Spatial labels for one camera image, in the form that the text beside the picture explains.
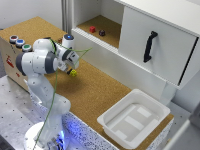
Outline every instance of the cork work surface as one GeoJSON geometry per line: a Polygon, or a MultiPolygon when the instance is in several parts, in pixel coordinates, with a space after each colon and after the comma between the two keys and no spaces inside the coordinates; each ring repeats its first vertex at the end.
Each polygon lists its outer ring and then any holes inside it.
{"type": "Polygon", "coordinates": [[[92,34],[93,36],[107,42],[108,44],[116,48],[119,48],[121,27],[122,26],[120,24],[109,20],[101,15],[78,25],[78,28],[92,34]],[[95,26],[96,32],[91,33],[90,26],[95,26]],[[106,35],[100,36],[99,30],[104,30],[106,32],[106,35]]]}
{"type": "MultiPolygon", "coordinates": [[[[35,40],[43,37],[52,37],[52,39],[57,40],[61,38],[65,32],[45,20],[36,17],[0,31],[0,36],[7,42],[9,42],[9,37],[14,34],[24,39],[26,43],[32,45],[35,40]]],[[[2,49],[2,51],[13,53],[13,49],[11,48],[6,50],[2,49]]],[[[17,54],[13,54],[12,56],[12,61],[14,62],[17,54]]],[[[80,60],[80,66],[77,69],[77,73],[77,77],[71,77],[64,72],[58,71],[57,93],[70,100],[72,104],[70,111],[119,149],[123,150],[121,146],[104,133],[102,126],[97,122],[97,118],[121,98],[127,95],[131,89],[122,85],[84,60],[80,60]]],[[[46,75],[46,77],[54,86],[56,78],[55,73],[46,75]]],[[[20,81],[15,81],[19,83],[19,85],[22,85],[23,78],[21,77],[20,81]]],[[[172,118],[172,115],[167,116],[145,139],[145,141],[143,141],[137,150],[146,149],[172,120],[172,118]]]]}

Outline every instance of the brown countertop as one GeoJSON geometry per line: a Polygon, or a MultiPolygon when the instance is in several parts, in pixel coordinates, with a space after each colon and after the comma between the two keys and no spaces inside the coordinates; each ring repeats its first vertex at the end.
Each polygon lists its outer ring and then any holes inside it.
{"type": "MultiPolygon", "coordinates": [[[[64,31],[51,25],[40,17],[30,19],[0,31],[0,36],[7,42],[9,42],[9,37],[11,35],[18,35],[19,38],[24,39],[27,44],[31,45],[39,38],[52,37],[52,39],[58,40],[64,34],[64,31]]],[[[80,60],[77,73],[77,77],[71,77],[59,71],[57,93],[71,101],[71,111],[75,115],[119,149],[123,149],[104,133],[102,126],[97,123],[97,118],[128,94],[131,89],[84,60],[80,60]]],[[[46,75],[46,77],[52,85],[54,85],[55,74],[49,74],[46,75]]],[[[21,81],[16,82],[19,84],[23,82],[22,78],[20,78],[20,80],[21,81]]],[[[137,150],[146,149],[172,119],[173,115],[170,114],[167,116],[137,150]]]]}

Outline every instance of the cabinet compartment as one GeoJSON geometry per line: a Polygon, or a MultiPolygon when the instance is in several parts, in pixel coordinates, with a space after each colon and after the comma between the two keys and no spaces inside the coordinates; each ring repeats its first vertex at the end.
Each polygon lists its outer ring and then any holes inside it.
{"type": "Polygon", "coordinates": [[[179,84],[196,37],[125,7],[119,53],[160,77],[179,84]],[[154,31],[151,60],[144,63],[147,40],[154,31]]]}
{"type": "Polygon", "coordinates": [[[118,48],[124,6],[114,0],[74,0],[73,28],[83,31],[118,48]],[[90,26],[96,32],[89,31],[90,26]],[[105,30],[106,36],[99,36],[99,30],[105,30]]]}

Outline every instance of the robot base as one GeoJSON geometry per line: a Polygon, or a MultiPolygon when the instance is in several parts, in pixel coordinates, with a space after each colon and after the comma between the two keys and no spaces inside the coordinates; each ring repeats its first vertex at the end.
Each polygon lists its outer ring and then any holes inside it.
{"type": "MultiPolygon", "coordinates": [[[[44,122],[40,122],[37,123],[35,125],[33,125],[25,134],[24,137],[24,150],[33,150],[33,147],[35,146],[35,136],[37,135],[37,133],[40,131],[40,129],[42,128],[44,122]]],[[[41,148],[40,146],[38,146],[38,144],[35,146],[34,150],[49,150],[48,146],[45,146],[43,148],[41,148]]]]}

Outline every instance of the cabinet door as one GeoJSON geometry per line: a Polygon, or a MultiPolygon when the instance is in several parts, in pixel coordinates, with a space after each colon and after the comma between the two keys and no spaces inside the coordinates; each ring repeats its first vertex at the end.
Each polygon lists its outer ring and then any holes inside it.
{"type": "Polygon", "coordinates": [[[119,53],[176,85],[195,40],[191,34],[125,7],[119,53]],[[152,40],[152,58],[144,63],[146,44],[152,31],[158,36],[152,40]]]}

